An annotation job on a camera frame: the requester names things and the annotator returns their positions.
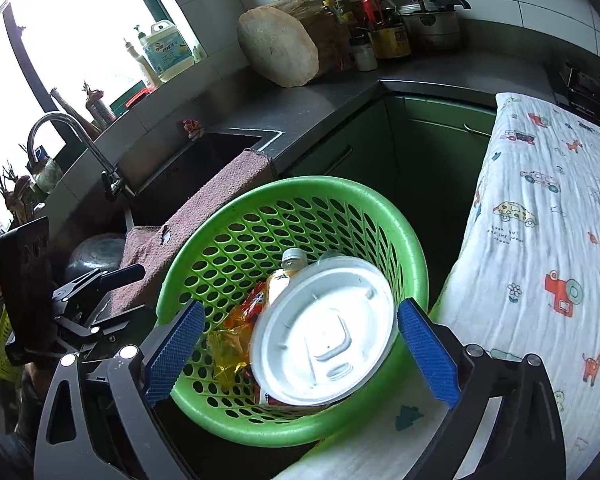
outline towel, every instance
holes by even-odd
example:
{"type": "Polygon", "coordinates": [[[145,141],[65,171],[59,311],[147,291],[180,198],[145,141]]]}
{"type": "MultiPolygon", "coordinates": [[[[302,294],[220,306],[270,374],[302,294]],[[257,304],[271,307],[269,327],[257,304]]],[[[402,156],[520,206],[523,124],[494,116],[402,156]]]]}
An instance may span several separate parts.
{"type": "Polygon", "coordinates": [[[120,267],[141,264],[145,276],[139,282],[112,292],[112,315],[157,301],[171,262],[195,230],[235,197],[276,177],[269,156],[244,150],[187,200],[164,225],[131,229],[126,234],[120,267]]]}

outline basket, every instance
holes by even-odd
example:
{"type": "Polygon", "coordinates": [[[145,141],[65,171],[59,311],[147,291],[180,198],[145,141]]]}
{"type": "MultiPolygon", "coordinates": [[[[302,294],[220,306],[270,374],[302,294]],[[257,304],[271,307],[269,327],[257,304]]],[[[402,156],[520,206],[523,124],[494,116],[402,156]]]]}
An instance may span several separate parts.
{"type": "Polygon", "coordinates": [[[7,309],[3,307],[2,314],[0,315],[0,379],[4,379],[10,383],[17,383],[22,372],[22,367],[11,365],[4,351],[4,345],[10,335],[11,321],[9,321],[9,316],[7,316],[7,309]]]}
{"type": "Polygon", "coordinates": [[[253,381],[243,374],[223,390],[212,377],[205,335],[256,282],[280,267],[289,247],[306,251],[310,262],[329,250],[364,258],[385,275],[396,302],[414,297],[428,304],[427,266],[413,229],[393,204],[368,187],[329,176],[288,178],[245,193],[216,212],[171,264],[158,299],[157,323],[170,322],[191,298],[203,303],[203,334],[171,397],[202,428],[248,446],[297,446],[360,423],[395,391],[413,363],[398,338],[362,388],[311,415],[254,405],[253,381]]]}

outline kitchen countertop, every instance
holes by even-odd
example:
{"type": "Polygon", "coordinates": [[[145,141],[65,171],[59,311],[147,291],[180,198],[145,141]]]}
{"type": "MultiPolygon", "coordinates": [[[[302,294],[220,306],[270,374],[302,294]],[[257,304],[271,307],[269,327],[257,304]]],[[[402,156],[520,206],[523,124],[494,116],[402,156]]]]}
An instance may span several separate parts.
{"type": "MultiPolygon", "coordinates": [[[[273,159],[278,172],[285,171],[367,102],[391,92],[436,96],[491,108],[496,107],[495,95],[499,92],[519,92],[555,103],[549,79],[539,64],[493,52],[465,51],[385,61],[372,72],[334,73],[299,88],[279,88],[269,82],[262,85],[262,78],[249,72],[259,80],[258,89],[252,89],[244,102],[240,98],[232,100],[232,110],[208,130],[281,132],[260,150],[273,159]]],[[[221,84],[231,82],[230,77],[221,84]]],[[[250,86],[243,79],[240,83],[250,86]]]]}

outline cabinet handle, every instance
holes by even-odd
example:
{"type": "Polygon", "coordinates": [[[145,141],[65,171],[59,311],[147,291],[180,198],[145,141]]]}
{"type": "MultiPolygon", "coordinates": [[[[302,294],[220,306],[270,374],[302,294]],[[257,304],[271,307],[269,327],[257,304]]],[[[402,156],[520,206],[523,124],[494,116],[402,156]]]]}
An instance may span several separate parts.
{"type": "Polygon", "coordinates": [[[491,139],[491,134],[486,134],[485,132],[479,132],[478,130],[474,130],[472,128],[469,128],[469,126],[467,126],[467,124],[464,124],[464,129],[467,130],[470,134],[476,134],[476,135],[480,135],[483,137],[487,137],[489,139],[491,139]]]}
{"type": "Polygon", "coordinates": [[[335,170],[346,160],[349,155],[351,155],[351,153],[353,153],[353,148],[351,146],[347,146],[344,151],[338,155],[330,165],[327,166],[327,169],[324,170],[324,174],[328,175],[333,172],[333,170],[335,170]]]}

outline pressure cooker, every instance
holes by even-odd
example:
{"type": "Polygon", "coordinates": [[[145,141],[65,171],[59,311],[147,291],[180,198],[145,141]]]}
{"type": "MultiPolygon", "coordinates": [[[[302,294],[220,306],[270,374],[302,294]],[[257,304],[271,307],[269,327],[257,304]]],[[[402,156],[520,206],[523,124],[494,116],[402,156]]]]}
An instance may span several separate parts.
{"type": "Polygon", "coordinates": [[[398,8],[409,41],[419,50],[453,50],[461,46],[456,6],[471,9],[466,0],[424,0],[398,8]]]}

